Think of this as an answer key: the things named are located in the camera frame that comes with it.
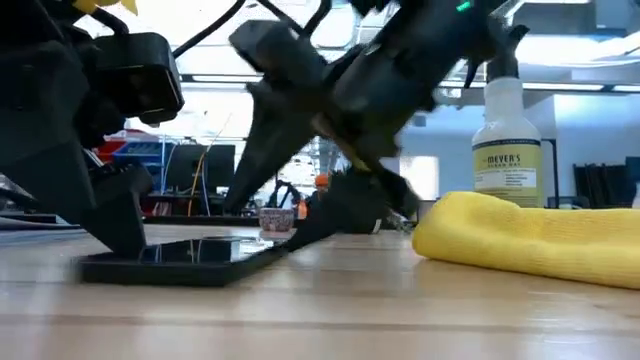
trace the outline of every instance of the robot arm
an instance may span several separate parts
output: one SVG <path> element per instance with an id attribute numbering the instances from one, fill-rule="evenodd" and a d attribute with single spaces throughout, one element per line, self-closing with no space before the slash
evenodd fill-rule
<path id="1" fill-rule="evenodd" d="M 351 3 L 364 16 L 390 1 Z M 396 133 L 417 110 L 436 107 L 433 92 L 457 62 L 468 61 L 468 87 L 481 63 L 528 31 L 491 15 L 504 1 L 397 3 L 399 10 L 373 41 L 333 63 L 318 54 L 307 34 L 294 35 L 285 22 L 250 20 L 229 38 L 264 77 L 247 87 L 255 117 L 227 207 L 244 203 L 314 135 L 333 140 L 354 166 L 332 183 L 324 210 L 311 213 L 290 240 L 291 249 L 336 231 L 345 219 L 381 216 L 385 206 L 407 218 L 413 215 L 417 196 L 405 179 L 380 163 L 397 156 Z"/>
<path id="2" fill-rule="evenodd" d="M 287 192 L 284 194 L 282 201 L 278 204 L 278 192 L 282 187 L 285 187 L 287 189 Z M 293 184 L 291 184 L 288 181 L 277 180 L 276 188 L 271 194 L 271 196 L 269 197 L 269 201 L 267 202 L 266 206 L 274 207 L 274 208 L 282 208 L 284 206 L 284 202 L 287 200 L 287 197 L 289 197 L 289 194 L 291 194 L 291 196 L 293 197 L 293 201 L 296 204 L 300 202 L 300 200 L 302 200 L 302 195 L 300 194 L 300 191 L 298 191 L 298 189 L 296 189 L 296 187 L 293 186 Z"/>

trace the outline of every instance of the bottle label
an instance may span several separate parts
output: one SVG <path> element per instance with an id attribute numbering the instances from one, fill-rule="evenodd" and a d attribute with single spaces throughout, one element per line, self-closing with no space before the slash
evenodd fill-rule
<path id="1" fill-rule="evenodd" d="M 534 139 L 504 139 L 473 146 L 474 190 L 521 207 L 543 207 L 542 149 Z"/>

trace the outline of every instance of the computer monitor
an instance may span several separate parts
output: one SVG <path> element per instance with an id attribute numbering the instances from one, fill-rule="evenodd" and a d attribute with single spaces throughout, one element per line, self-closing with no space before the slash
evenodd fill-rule
<path id="1" fill-rule="evenodd" d="M 228 187 L 231 184 L 235 170 L 235 150 L 235 145 L 212 145 L 205 155 L 199 175 L 204 173 L 210 194 L 218 186 Z M 167 189 L 190 189 L 194 184 L 193 177 L 196 175 L 198 162 L 205 151 L 205 145 L 177 145 L 167 164 Z M 199 190 L 201 180 L 198 179 L 195 183 L 196 190 Z"/>
<path id="2" fill-rule="evenodd" d="M 207 165 L 207 187 L 229 187 L 235 173 L 236 146 L 213 145 L 205 159 Z"/>

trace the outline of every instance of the small cup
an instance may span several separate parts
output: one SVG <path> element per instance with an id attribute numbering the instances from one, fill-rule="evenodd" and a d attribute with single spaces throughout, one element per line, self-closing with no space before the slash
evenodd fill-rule
<path id="1" fill-rule="evenodd" d="M 288 232 L 293 228 L 293 209 L 262 208 L 258 214 L 260 227 L 267 232 Z"/>

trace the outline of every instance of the wooden table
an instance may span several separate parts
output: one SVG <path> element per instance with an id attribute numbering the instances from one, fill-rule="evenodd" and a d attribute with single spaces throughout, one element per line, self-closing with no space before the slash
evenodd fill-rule
<path id="1" fill-rule="evenodd" d="M 150 226 L 155 241 L 256 229 Z M 76 285 L 85 235 L 0 249 L 2 360 L 640 359 L 640 296 L 336 236 L 227 289 Z"/>

